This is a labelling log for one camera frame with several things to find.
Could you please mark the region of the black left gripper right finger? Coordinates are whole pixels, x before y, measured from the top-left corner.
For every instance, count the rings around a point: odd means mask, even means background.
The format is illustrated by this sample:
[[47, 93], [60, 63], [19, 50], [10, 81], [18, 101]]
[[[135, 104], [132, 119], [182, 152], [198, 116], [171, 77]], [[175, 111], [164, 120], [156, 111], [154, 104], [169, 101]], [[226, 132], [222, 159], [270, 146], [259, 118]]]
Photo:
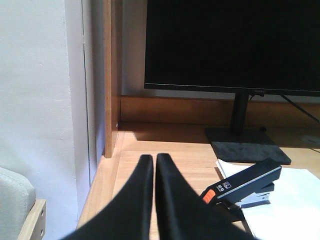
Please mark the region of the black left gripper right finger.
[[252, 240], [221, 209], [205, 203], [168, 153], [156, 157], [155, 208], [161, 240]]

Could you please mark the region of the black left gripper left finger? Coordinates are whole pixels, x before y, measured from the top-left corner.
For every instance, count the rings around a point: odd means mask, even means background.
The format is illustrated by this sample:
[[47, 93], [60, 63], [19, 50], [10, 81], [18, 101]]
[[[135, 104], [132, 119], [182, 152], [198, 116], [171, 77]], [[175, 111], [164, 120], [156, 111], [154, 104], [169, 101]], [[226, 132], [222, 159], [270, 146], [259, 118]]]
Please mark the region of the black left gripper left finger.
[[153, 158], [143, 154], [117, 195], [96, 216], [64, 239], [148, 240], [153, 185]]

